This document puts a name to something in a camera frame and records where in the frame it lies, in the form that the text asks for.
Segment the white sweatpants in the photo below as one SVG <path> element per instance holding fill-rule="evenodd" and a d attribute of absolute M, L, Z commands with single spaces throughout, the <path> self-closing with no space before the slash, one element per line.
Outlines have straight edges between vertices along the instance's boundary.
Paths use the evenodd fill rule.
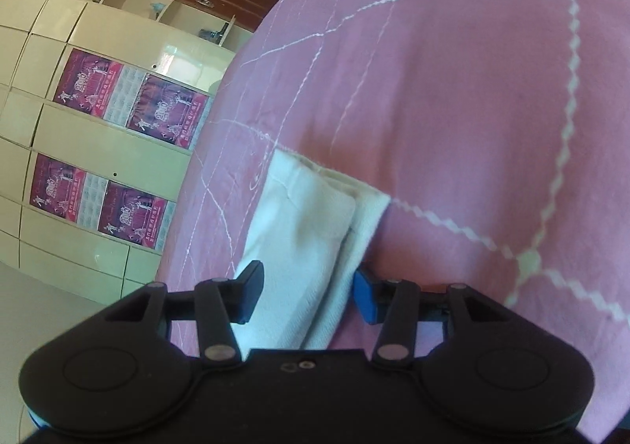
<path fill-rule="evenodd" d="M 250 321 L 234 328 L 243 353 L 328 347 L 390 202 L 361 180 L 274 152 L 240 262 L 265 270 Z"/>

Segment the upper left purple poster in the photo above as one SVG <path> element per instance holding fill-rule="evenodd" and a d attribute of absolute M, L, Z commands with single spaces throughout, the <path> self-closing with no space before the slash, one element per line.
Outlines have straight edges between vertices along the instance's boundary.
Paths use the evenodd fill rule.
<path fill-rule="evenodd" d="M 156 250 L 169 202 L 156 195 L 108 182 L 97 230 Z"/>

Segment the purple poster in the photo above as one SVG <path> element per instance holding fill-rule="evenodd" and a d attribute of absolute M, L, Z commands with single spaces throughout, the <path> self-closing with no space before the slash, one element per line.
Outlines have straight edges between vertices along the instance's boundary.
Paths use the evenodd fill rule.
<path fill-rule="evenodd" d="M 132 106 L 126 128 L 190 149 L 208 96 L 180 84 L 147 75 Z"/>
<path fill-rule="evenodd" d="M 29 204 L 43 212 L 76 223 L 87 172 L 37 154 Z"/>
<path fill-rule="evenodd" d="M 120 62 L 72 48 L 52 100 L 103 119 L 123 69 Z"/>
<path fill-rule="evenodd" d="M 108 182 L 97 230 L 156 250 L 169 202 L 156 195 Z"/>

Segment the lower left purple poster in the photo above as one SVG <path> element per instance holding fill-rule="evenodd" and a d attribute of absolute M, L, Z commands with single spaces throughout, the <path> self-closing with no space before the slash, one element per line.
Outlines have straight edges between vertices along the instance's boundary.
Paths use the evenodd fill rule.
<path fill-rule="evenodd" d="M 87 172 L 37 154 L 29 204 L 43 212 L 76 223 Z"/>

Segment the upper right purple poster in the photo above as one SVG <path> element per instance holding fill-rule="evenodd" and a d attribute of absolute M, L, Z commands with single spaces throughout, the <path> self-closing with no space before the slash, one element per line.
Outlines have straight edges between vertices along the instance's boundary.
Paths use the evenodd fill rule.
<path fill-rule="evenodd" d="M 126 128 L 190 149 L 208 96 L 180 84 L 147 75 L 132 106 Z"/>

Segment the cream wardrobe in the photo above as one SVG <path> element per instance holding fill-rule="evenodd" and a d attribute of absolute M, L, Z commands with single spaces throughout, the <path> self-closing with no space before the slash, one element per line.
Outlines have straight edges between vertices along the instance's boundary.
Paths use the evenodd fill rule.
<path fill-rule="evenodd" d="M 105 117 L 54 102 L 72 48 L 124 69 Z M 153 281 L 192 149 L 234 52 L 85 0 L 1 0 L 1 260 L 72 294 L 110 303 Z M 126 128 L 147 75 L 208 96 L 190 149 Z M 87 172 L 76 223 L 29 204 L 35 156 Z M 156 250 L 97 230 L 108 182 L 169 202 Z"/>

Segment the pink checked bedspread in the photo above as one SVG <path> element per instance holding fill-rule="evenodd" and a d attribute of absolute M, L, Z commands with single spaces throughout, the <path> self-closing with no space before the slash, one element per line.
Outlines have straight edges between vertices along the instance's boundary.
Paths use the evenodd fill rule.
<path fill-rule="evenodd" d="M 629 0 L 280 0 L 226 72 L 158 277 L 231 275 L 278 149 L 391 203 L 366 263 L 462 282 L 580 349 L 629 409 Z"/>

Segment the lower right purple poster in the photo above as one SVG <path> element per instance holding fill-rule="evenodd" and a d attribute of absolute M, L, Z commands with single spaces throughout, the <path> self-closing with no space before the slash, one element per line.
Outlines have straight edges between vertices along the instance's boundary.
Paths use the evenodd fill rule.
<path fill-rule="evenodd" d="M 103 119 L 123 69 L 120 62 L 72 48 L 52 100 Z"/>

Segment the cream corner shelves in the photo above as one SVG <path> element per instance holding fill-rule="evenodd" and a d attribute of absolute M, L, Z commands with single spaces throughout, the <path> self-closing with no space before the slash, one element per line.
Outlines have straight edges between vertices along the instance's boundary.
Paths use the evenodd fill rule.
<path fill-rule="evenodd" d="M 85 0 L 161 22 L 237 52 L 252 36 L 236 17 L 222 18 L 185 0 Z"/>

